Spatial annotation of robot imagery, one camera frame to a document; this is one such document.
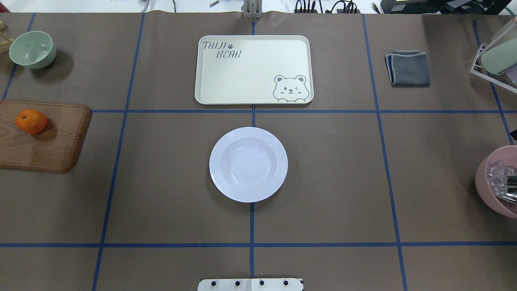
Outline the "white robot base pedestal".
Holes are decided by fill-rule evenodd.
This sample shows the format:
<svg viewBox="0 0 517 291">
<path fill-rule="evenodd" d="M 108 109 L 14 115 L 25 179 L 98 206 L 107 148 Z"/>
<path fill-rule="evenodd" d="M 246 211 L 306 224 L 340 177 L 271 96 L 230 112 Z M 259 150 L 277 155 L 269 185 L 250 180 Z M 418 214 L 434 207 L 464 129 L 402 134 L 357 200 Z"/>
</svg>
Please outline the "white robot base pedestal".
<svg viewBox="0 0 517 291">
<path fill-rule="evenodd" d="M 303 291 L 298 278 L 221 278 L 203 279 L 198 291 Z"/>
</svg>

